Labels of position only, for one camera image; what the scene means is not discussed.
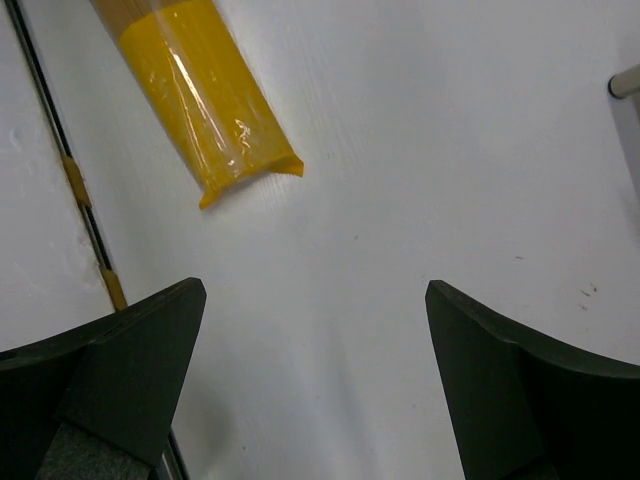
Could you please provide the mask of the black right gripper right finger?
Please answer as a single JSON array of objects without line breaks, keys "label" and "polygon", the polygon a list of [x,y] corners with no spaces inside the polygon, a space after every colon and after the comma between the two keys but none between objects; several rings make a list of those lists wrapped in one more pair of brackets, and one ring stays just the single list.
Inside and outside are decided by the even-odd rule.
[{"label": "black right gripper right finger", "polygon": [[425,302],[466,478],[638,478],[638,366],[554,339],[442,280]]}]

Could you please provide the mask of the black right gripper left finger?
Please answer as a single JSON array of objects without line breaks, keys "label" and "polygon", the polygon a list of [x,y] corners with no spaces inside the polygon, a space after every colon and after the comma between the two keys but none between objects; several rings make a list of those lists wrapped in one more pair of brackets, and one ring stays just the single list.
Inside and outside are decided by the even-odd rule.
[{"label": "black right gripper left finger", "polygon": [[188,478],[171,425],[205,302],[187,278],[2,352],[2,478]]}]

